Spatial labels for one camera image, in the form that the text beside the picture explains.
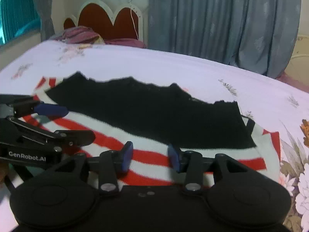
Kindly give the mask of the grey blue curtain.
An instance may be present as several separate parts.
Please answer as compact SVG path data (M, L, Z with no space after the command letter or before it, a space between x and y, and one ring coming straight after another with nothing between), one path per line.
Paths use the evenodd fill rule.
M148 46L277 78L300 12L301 0L149 0Z

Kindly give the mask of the red black white striped sweater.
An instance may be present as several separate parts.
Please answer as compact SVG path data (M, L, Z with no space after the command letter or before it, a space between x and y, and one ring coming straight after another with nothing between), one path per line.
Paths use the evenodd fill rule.
M280 142L240 113L237 102L206 103L177 84L157 86L134 78L98 82L76 73L63 80L42 78L34 92L37 100L65 106L63 118L31 115L24 120L47 131L91 130L88 157L134 145L122 185L171 185L184 176L172 170L168 146L193 150L204 157L226 154L277 181Z

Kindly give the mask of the purple crumpled blanket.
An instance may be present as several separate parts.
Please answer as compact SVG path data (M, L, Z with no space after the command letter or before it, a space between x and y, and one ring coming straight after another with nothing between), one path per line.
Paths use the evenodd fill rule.
M112 44L142 49L146 48L146 45L142 41L131 38L104 40L98 33L85 26L65 29L50 37L49 40L62 41L66 44Z

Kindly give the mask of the floral pink bed sheet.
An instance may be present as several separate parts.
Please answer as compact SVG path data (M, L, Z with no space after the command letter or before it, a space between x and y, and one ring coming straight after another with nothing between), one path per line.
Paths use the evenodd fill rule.
M187 55L50 40L1 70L1 94L34 94L54 103L45 91L76 72L95 81L132 77L158 86L175 83L193 98L207 103L236 101L244 123L250 118L256 124L252 137L257 147L222 153L282 184L292 197L285 225L292 231L308 231L308 93L263 75ZM82 150L91 156L116 150L131 140L134 156L128 174L118 180L120 189L129 184L176 182L168 166L167 146L156 141L134 137L77 113L59 120L33 115L22 121L49 131L92 129L97 138Z

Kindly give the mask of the cream cabinet door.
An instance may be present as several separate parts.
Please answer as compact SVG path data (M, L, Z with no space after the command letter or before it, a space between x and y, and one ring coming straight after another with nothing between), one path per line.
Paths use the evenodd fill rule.
M301 1L299 31L285 73L303 84L308 84L308 0Z

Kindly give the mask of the grey window curtain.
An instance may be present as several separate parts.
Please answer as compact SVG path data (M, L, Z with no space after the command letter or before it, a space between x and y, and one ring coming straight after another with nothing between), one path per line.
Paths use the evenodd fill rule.
M41 41L45 41L55 33L53 21L51 18L52 0L33 0L33 1L41 21L41 27L40 27Z

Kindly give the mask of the red white scalloped headboard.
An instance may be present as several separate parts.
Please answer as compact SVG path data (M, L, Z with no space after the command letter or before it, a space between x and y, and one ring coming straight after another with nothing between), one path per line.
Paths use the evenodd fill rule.
M113 11L101 0L85 2L77 16L70 15L63 22L63 28L77 26L91 28L104 40L131 38L143 41L143 15L130 3L122 4Z

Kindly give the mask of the teal glass window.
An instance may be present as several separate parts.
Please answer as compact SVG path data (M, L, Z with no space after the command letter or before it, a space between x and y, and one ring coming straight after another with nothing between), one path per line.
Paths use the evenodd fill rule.
M39 30L40 26L33 0L1 0L1 44Z

